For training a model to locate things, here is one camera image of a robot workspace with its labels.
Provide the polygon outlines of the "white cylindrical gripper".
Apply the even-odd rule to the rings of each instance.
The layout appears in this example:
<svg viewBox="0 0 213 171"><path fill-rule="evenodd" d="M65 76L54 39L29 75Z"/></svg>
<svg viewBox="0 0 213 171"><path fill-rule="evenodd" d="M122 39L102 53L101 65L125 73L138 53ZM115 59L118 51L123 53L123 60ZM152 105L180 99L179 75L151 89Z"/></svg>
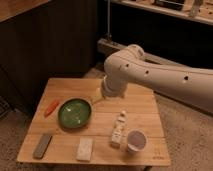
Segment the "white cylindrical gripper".
<svg viewBox="0 0 213 171"><path fill-rule="evenodd" d="M127 83L114 78L105 76L101 82L101 93L104 97L121 97L125 96ZM103 100L102 96L93 96L91 103L95 104Z"/></svg>

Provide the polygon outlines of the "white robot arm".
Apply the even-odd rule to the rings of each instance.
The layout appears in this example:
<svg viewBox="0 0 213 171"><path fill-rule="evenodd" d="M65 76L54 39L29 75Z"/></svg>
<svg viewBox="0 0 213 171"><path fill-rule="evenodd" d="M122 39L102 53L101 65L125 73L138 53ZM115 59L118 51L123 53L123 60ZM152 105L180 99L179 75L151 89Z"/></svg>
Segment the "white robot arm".
<svg viewBox="0 0 213 171"><path fill-rule="evenodd" d="M213 70L146 62L144 50L136 44L108 56L104 69L105 77L91 95L92 103L123 97L127 84L134 83L213 113Z"/></svg>

